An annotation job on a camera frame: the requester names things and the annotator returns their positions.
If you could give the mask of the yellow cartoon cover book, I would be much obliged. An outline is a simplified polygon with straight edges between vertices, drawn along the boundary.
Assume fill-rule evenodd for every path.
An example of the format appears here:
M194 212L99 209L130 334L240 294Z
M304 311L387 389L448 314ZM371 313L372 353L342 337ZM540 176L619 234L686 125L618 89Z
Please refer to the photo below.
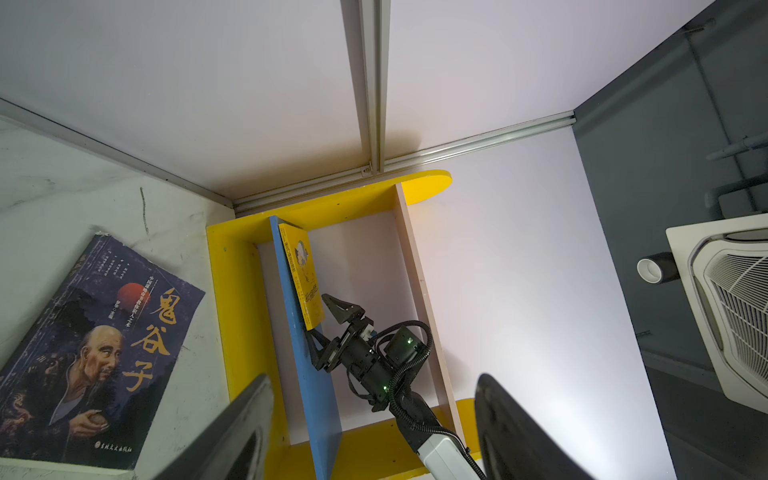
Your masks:
M280 223L278 230L305 328L312 331L324 321L325 314L308 232L288 223Z

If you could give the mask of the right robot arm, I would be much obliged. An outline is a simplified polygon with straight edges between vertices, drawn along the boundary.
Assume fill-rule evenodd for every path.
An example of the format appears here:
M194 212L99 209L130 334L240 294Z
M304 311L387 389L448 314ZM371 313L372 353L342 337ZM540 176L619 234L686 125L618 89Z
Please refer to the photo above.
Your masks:
M377 331L362 306L327 293L321 298L346 330L333 339L316 329L305 333L314 368L332 372L342 366L351 392L374 412L392 413L399 432L434 478L484 479L459 435L444 427L411 388L436 346L430 326L407 320Z

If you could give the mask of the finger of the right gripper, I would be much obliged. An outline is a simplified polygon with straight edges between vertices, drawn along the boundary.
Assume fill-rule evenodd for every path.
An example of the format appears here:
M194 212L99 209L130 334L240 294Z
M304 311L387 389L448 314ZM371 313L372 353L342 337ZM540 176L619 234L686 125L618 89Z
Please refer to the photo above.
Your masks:
M365 310L360 305L338 299L327 293L323 293L321 298L339 324L354 323L365 316Z
M309 348L312 365L318 371L333 371L343 364L342 358L347 345L347 335L332 340L324 335L310 335Z

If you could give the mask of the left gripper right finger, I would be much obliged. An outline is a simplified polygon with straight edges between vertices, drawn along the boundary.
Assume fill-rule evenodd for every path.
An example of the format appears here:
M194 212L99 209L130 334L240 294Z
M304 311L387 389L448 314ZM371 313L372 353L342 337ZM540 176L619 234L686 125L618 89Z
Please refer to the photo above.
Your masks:
M543 428L491 375L475 392L479 445L489 479L588 479Z

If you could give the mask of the purple old man book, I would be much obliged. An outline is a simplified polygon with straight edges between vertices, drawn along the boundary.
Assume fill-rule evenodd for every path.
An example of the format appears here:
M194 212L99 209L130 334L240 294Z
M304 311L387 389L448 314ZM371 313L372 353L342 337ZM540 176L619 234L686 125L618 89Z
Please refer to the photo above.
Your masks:
M203 298L96 234L2 369L2 461L134 469Z

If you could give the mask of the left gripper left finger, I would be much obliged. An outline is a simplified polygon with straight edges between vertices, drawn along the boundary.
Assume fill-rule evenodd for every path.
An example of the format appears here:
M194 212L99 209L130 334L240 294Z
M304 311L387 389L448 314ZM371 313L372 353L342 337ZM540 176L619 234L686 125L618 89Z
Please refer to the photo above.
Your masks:
M157 477L262 479L273 408L271 381L261 374Z

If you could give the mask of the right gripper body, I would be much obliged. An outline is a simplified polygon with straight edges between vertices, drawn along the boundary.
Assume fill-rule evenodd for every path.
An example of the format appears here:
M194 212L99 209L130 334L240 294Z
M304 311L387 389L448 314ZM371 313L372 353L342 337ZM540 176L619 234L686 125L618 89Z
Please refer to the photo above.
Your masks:
M408 325L401 322L376 333L372 321L363 317L350 323L344 333L348 336L348 345L342 365L348 379L354 378L364 389L364 393L360 393L351 386L353 393L366 400L373 411L382 411L388 407L390 392L393 390L392 379L406 365L393 368L384 356L384 346L401 326Z

